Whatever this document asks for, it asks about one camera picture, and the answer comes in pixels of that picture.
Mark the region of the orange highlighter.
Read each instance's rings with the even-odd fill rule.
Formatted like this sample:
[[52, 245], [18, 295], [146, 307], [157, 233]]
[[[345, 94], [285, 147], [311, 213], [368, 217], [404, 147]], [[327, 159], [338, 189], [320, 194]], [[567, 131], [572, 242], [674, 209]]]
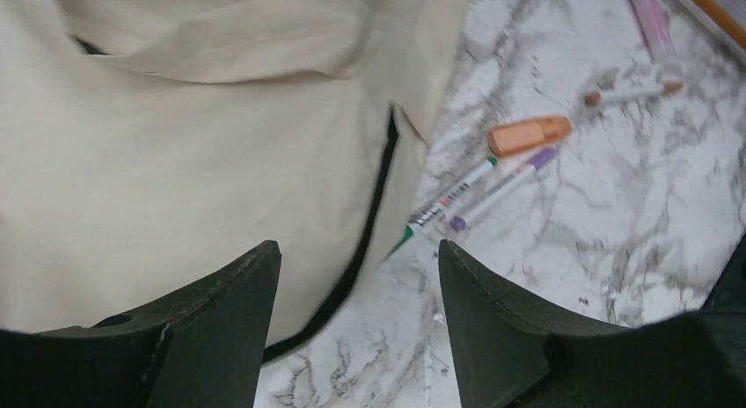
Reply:
[[572, 129], [565, 116], [540, 116], [493, 127], [487, 135], [487, 143], [497, 157], [510, 157], [563, 140]]

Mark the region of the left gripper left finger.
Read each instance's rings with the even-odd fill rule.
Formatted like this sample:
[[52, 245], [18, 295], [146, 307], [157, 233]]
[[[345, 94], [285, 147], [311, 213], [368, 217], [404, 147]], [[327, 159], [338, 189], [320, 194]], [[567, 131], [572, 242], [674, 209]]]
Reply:
[[281, 262], [266, 241], [93, 327], [3, 331], [2, 406], [252, 406]]

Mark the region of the green capped marker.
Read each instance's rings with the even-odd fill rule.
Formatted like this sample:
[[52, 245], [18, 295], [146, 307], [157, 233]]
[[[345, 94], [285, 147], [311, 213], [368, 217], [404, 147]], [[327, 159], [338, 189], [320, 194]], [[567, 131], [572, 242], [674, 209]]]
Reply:
[[487, 157], [467, 172], [454, 185], [442, 192], [432, 202], [428, 203], [419, 213], [412, 215], [405, 226], [404, 233], [399, 241], [389, 250], [385, 258], [389, 258], [396, 250], [404, 245], [415, 235], [417, 230], [422, 230], [427, 224], [437, 218], [446, 208], [449, 208], [458, 198], [476, 186], [489, 172], [498, 165], [498, 158]]

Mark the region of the purple capped marker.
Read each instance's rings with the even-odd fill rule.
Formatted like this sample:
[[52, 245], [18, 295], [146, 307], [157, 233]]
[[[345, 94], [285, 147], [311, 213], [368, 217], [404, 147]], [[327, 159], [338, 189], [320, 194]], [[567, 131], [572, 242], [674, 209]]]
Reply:
[[531, 159], [504, 176], [480, 197], [471, 201], [453, 215], [448, 223], [450, 229], [455, 232], [463, 232], [475, 227], [499, 201], [523, 183], [536, 179], [538, 172], [549, 164], [557, 156], [557, 153], [558, 151], [554, 147], [546, 147], [536, 153]]

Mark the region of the brown white marker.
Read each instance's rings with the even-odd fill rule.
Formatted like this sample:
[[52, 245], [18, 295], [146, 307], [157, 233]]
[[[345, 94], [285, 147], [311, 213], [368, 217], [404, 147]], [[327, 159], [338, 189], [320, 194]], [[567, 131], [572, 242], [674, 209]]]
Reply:
[[657, 98], [676, 94], [683, 88], [684, 84], [682, 82], [669, 81], [628, 90], [592, 91], [585, 94], [582, 99], [589, 107], [609, 106], [640, 98]]

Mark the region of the cream canvas backpack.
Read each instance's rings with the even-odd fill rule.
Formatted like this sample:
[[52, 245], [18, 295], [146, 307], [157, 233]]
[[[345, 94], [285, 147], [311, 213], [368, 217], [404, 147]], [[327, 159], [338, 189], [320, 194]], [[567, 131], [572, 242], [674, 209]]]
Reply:
[[1, 0], [1, 325], [91, 325], [274, 240], [267, 343], [401, 237], [471, 0]]

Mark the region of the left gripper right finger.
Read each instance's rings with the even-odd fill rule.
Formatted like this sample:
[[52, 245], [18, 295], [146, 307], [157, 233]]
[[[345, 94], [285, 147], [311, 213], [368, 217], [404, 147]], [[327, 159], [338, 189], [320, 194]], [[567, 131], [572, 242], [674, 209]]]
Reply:
[[742, 407], [745, 247], [699, 310], [629, 329], [492, 272], [457, 244], [439, 275], [464, 407]]

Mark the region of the pink highlighter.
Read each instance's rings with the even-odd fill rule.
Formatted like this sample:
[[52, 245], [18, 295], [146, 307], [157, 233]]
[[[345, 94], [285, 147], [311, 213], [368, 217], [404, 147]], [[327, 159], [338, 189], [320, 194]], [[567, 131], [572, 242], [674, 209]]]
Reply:
[[659, 62], [672, 56], [675, 48], [659, 0], [629, 0], [629, 3], [653, 60]]

